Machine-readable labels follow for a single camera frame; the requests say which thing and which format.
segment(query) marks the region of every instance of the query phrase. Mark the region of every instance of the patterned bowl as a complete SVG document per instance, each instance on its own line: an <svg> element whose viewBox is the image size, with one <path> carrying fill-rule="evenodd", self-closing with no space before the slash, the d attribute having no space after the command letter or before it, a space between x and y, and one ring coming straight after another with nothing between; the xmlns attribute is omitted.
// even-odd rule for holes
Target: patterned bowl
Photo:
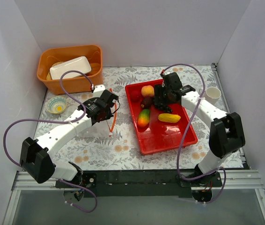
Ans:
<svg viewBox="0 0 265 225"><path fill-rule="evenodd" d="M53 114L60 114L67 108L67 100L62 96L55 96L47 102L47 111Z"/></svg>

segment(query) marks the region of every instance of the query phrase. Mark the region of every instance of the white cup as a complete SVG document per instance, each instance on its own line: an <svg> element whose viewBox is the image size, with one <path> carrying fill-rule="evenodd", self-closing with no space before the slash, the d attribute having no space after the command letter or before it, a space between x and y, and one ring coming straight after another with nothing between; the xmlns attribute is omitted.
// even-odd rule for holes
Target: white cup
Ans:
<svg viewBox="0 0 265 225"><path fill-rule="evenodd" d="M203 97L206 98L210 104L215 105L218 99L221 97L221 91L215 87L209 87L203 94Z"/></svg>

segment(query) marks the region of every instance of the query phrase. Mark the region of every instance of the white arm segment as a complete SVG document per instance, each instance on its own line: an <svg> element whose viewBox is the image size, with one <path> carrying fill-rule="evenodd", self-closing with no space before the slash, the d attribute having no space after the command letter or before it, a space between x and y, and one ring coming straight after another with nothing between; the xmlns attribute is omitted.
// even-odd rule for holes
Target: white arm segment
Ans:
<svg viewBox="0 0 265 225"><path fill-rule="evenodd" d="M83 110L75 110L71 116L65 121L77 119L83 114ZM50 132L37 137L38 144L42 148L48 148L48 154L50 158L53 158L58 151L67 144L72 138L74 138L81 131L92 126L91 118L85 115L82 119L77 122L63 124L55 127Z"/></svg>
<svg viewBox="0 0 265 225"><path fill-rule="evenodd" d="M100 97L104 90L104 85L95 86L93 97ZM82 116L82 114L83 110L75 110L65 121L74 120ZM73 139L78 133L91 126L91 118L88 118L87 115L85 115L77 122L59 125L50 132L37 137L37 143L42 148L48 148L47 153L52 159L65 144ZM56 160L52 160L52 162L55 164L55 170L52 178L72 180L77 174L76 168L68 162L60 162Z"/></svg>
<svg viewBox="0 0 265 225"><path fill-rule="evenodd" d="M198 99L199 93L196 91L190 91L181 97L181 106L193 112ZM208 128L210 128L211 122L213 122L215 118L223 118L226 114L227 112L218 109L204 99L201 100L199 108L196 112L196 116L198 116L208 126Z"/></svg>
<svg viewBox="0 0 265 225"><path fill-rule="evenodd" d="M194 111L196 104L199 99L199 93L196 91L190 91L186 93L186 95L181 97L181 105L182 107ZM199 108L196 112L196 115L210 128L211 122L215 118L223 118L225 117L227 112L218 109L213 106L206 100L201 100ZM227 154L223 158L216 157L211 150L208 151L207 155L203 158L203 160L198 164L199 169L202 173L207 173L217 167L219 167L227 157L231 155Z"/></svg>

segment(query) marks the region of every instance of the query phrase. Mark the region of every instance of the toy fruit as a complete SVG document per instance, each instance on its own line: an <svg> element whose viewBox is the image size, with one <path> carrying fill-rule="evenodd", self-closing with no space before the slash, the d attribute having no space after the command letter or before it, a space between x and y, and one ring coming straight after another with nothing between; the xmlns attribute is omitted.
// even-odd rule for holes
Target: toy fruit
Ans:
<svg viewBox="0 0 265 225"><path fill-rule="evenodd" d="M141 101L141 108L143 108L143 109L149 109L151 107L151 105L152 105L151 97L145 97Z"/></svg>
<svg viewBox="0 0 265 225"><path fill-rule="evenodd" d="M173 115L169 113L162 113L158 117L159 121L166 123L177 123L180 120L179 115Z"/></svg>
<svg viewBox="0 0 265 225"><path fill-rule="evenodd" d="M151 85L144 86L142 87L141 94L143 97L154 97L155 89Z"/></svg>
<svg viewBox="0 0 265 225"><path fill-rule="evenodd" d="M133 90L131 93L130 93L130 97L131 97L131 100L133 102L137 102L139 101L139 99L141 98L141 92L140 91L137 91L137 90Z"/></svg>
<svg viewBox="0 0 265 225"><path fill-rule="evenodd" d="M141 113L138 116L138 127L144 128L148 125L150 121L150 110L149 109L143 109Z"/></svg>

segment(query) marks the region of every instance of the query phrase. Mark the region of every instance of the white wall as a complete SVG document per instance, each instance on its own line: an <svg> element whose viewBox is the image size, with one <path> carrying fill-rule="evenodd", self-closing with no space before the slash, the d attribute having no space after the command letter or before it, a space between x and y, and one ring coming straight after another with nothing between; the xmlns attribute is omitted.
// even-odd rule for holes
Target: white wall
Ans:
<svg viewBox="0 0 265 225"><path fill-rule="evenodd" d="M265 1L252 0L219 62L229 107L243 121L249 164L265 184Z"/></svg>
<svg viewBox="0 0 265 225"><path fill-rule="evenodd" d="M5 156L2 136L15 120L38 118L44 86L36 80L41 50L13 0L0 0L0 224L11 194L17 166ZM17 161L22 141L36 124L16 126L8 134L8 149Z"/></svg>
<svg viewBox="0 0 265 225"><path fill-rule="evenodd" d="M15 0L41 50L98 44L106 66L218 62L250 0Z"/></svg>

